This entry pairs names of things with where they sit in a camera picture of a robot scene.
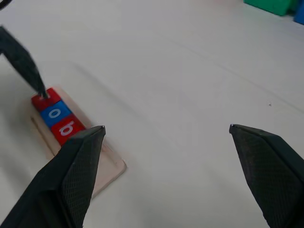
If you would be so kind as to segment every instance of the blue toy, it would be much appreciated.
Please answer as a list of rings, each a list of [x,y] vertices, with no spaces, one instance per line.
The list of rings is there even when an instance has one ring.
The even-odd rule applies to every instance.
[[[294,21],[304,25],[304,1],[303,0],[299,3],[299,8],[294,17]]]
[[[70,115],[72,112],[63,101],[59,101],[51,107],[47,107],[40,115],[48,127],[61,121],[63,118]]]

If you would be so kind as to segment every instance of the wooden board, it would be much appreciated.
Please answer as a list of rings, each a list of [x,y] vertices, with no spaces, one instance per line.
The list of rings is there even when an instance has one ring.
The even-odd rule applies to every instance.
[[[92,127],[91,121],[86,117],[78,105],[59,86],[54,86],[53,88],[82,124],[86,128]],[[47,159],[52,159],[57,155],[61,146],[34,107],[30,107],[30,118],[37,129],[40,138],[46,145]],[[110,149],[106,142],[106,138],[104,138],[92,198],[124,173],[126,168],[125,162],[121,159],[119,154]]]

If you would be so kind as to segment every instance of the white surface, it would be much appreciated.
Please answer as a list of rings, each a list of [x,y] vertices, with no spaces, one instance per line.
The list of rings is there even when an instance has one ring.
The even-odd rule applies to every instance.
[[[228,128],[276,133],[304,156],[303,26],[240,0],[14,0],[0,22],[46,81],[50,68],[65,80],[83,72],[113,96],[105,108],[116,112],[103,116],[90,90],[68,91],[129,167],[92,202],[85,227],[267,227]],[[44,162],[9,104],[18,92],[6,100],[10,74],[0,81],[2,219]]]

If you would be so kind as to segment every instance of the red block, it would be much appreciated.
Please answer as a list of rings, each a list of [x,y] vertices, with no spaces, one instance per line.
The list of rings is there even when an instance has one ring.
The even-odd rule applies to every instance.
[[[47,107],[53,106],[61,100],[60,96],[55,92],[53,88],[49,88],[47,90],[47,94],[49,96],[48,99],[44,99],[39,95],[35,95],[32,97],[32,104],[38,110],[38,112],[43,111]]]
[[[53,125],[51,127],[51,132],[59,144],[63,145],[69,137],[84,129],[85,127],[83,124],[74,116],[74,114],[71,114]]]

